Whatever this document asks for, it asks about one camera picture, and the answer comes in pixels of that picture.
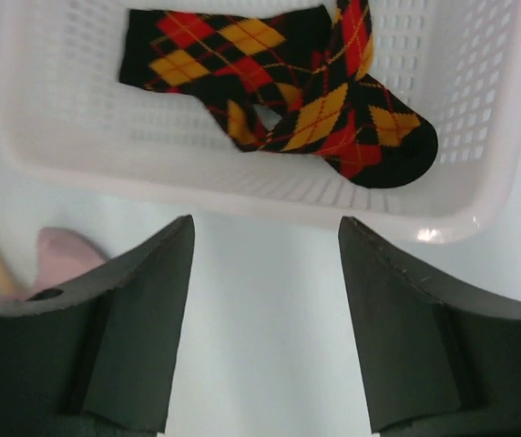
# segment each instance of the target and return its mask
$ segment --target argyle sock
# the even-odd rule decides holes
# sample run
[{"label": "argyle sock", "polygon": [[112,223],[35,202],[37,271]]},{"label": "argyle sock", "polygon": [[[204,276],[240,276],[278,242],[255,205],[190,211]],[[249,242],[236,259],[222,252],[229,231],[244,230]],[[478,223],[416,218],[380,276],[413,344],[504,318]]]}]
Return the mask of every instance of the argyle sock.
[{"label": "argyle sock", "polygon": [[247,100],[284,115],[319,64],[330,31],[324,6],[263,19],[130,10],[119,82],[192,94],[203,77],[237,75]]},{"label": "argyle sock", "polygon": [[[296,22],[288,18],[287,14],[280,15],[283,22]],[[230,31],[240,28],[236,26],[230,25]],[[208,38],[226,35],[226,29],[223,27]],[[129,28],[128,33],[132,35],[132,29]],[[275,36],[271,50],[264,53],[280,50],[279,58],[286,61],[296,57],[300,46],[290,44],[285,50],[281,47],[283,39],[286,40]],[[366,74],[373,59],[368,1],[338,0],[336,17],[327,39],[329,43],[321,52],[312,49],[311,41],[301,39],[305,54],[301,57],[306,65],[312,65],[312,72],[300,75],[304,79],[298,82],[304,84],[301,90],[295,89],[287,98],[281,93],[280,104],[271,101],[271,106],[255,98],[245,75],[238,69],[225,69],[226,65],[222,66],[221,75],[209,74],[206,68],[205,73],[198,75],[198,80],[184,80],[186,76],[194,76],[198,67],[188,63],[178,66],[178,62],[169,60],[173,52],[170,55],[153,46],[149,48],[150,59],[155,60],[149,62],[151,71],[143,77],[148,77],[148,82],[144,81],[142,87],[154,89],[151,83],[169,77],[168,70],[174,74],[181,70],[180,77],[186,85],[176,89],[168,86],[166,90],[197,97],[242,151],[321,156],[344,177],[367,188],[399,187],[421,177],[436,157],[436,133],[426,120]],[[135,58],[129,49],[128,43],[123,66]],[[167,69],[154,68],[159,62]],[[173,69],[169,67],[170,63],[176,64]],[[257,103],[264,103],[282,116],[272,130],[261,123],[254,109]]]}]

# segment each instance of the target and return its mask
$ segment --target tabletop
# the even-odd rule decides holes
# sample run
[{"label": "tabletop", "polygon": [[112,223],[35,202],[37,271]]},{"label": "tabletop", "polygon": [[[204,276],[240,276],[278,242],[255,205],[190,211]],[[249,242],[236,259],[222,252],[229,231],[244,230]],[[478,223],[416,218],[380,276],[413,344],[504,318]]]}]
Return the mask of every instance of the tabletop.
[{"label": "tabletop", "polygon": [[[0,151],[0,250],[24,284],[44,226],[116,255],[185,213],[197,243],[166,435],[369,435],[335,232],[53,186]],[[521,300],[521,159],[491,229],[448,246],[395,243]]]}]

